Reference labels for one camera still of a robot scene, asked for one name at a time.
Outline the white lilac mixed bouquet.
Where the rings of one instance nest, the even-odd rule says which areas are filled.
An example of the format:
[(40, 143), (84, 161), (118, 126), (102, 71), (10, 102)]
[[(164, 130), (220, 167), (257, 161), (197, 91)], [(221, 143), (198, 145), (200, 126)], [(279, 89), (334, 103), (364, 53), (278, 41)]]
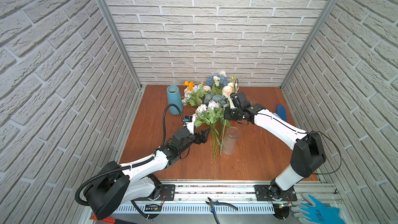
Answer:
[(207, 124), (210, 128), (213, 156), (221, 156), (224, 134), (231, 124), (224, 117), (224, 108), (218, 102), (211, 100), (207, 105), (202, 104), (195, 110), (194, 126), (199, 128)]

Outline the peach rose stem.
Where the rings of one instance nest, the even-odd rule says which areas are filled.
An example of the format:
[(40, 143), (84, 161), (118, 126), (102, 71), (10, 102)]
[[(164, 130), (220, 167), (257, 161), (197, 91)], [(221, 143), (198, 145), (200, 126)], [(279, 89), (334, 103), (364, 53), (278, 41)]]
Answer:
[(222, 88), (222, 95), (227, 99), (229, 108), (234, 108), (234, 103), (232, 102), (232, 94), (238, 93), (238, 90), (238, 79), (234, 76), (231, 76), (231, 82)]

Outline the clear glass vase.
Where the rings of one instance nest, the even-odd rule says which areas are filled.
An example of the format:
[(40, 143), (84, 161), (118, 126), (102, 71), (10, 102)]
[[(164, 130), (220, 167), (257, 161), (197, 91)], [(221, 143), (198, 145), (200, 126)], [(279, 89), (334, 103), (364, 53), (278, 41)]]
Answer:
[(236, 127), (229, 127), (223, 139), (222, 153), (231, 155), (235, 152), (240, 131)]

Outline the dusty blue rose bouquet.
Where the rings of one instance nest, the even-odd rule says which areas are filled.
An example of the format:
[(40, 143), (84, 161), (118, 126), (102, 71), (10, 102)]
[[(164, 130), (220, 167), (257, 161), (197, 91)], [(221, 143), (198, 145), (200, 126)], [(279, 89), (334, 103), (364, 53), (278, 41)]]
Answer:
[(227, 98), (223, 95), (215, 94), (215, 93), (210, 93), (205, 96), (204, 99), (204, 104), (208, 105), (210, 101), (214, 101), (218, 103), (220, 106), (224, 106), (227, 104)]

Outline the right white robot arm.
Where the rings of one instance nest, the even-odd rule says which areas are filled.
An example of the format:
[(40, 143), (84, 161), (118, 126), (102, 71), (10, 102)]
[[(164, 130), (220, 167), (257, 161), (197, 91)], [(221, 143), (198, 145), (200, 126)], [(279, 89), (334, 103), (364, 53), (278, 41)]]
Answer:
[(243, 92), (230, 95), (230, 106), (224, 109), (227, 120), (245, 120), (255, 124), (283, 141), (291, 150), (290, 164), (271, 181), (269, 196), (280, 201), (292, 187), (310, 177), (326, 162), (321, 135), (307, 132), (276, 117), (260, 104), (252, 105)]

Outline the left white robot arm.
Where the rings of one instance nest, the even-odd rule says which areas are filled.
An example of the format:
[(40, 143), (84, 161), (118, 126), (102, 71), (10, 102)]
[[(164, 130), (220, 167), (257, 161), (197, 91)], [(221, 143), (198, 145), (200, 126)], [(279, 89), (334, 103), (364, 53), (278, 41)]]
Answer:
[(156, 199), (162, 184), (154, 172), (174, 165), (192, 144), (205, 144), (209, 133), (209, 128), (197, 133), (183, 127), (149, 156), (124, 164), (109, 162), (77, 189), (76, 202), (89, 206), (98, 220), (104, 220), (123, 203), (139, 198)]

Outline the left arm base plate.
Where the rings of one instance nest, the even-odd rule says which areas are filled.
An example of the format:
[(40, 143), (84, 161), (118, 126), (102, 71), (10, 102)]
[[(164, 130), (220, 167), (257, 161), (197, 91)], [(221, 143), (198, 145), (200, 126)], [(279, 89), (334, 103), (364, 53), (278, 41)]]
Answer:
[(176, 192), (175, 184), (163, 184), (156, 189), (149, 197), (138, 198), (137, 201), (174, 201)]

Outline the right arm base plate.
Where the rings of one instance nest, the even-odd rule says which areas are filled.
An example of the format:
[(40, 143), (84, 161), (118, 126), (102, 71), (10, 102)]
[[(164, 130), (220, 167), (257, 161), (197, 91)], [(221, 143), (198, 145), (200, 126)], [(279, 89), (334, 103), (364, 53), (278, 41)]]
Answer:
[(286, 191), (276, 185), (254, 185), (257, 201), (296, 201), (297, 195), (293, 187)]

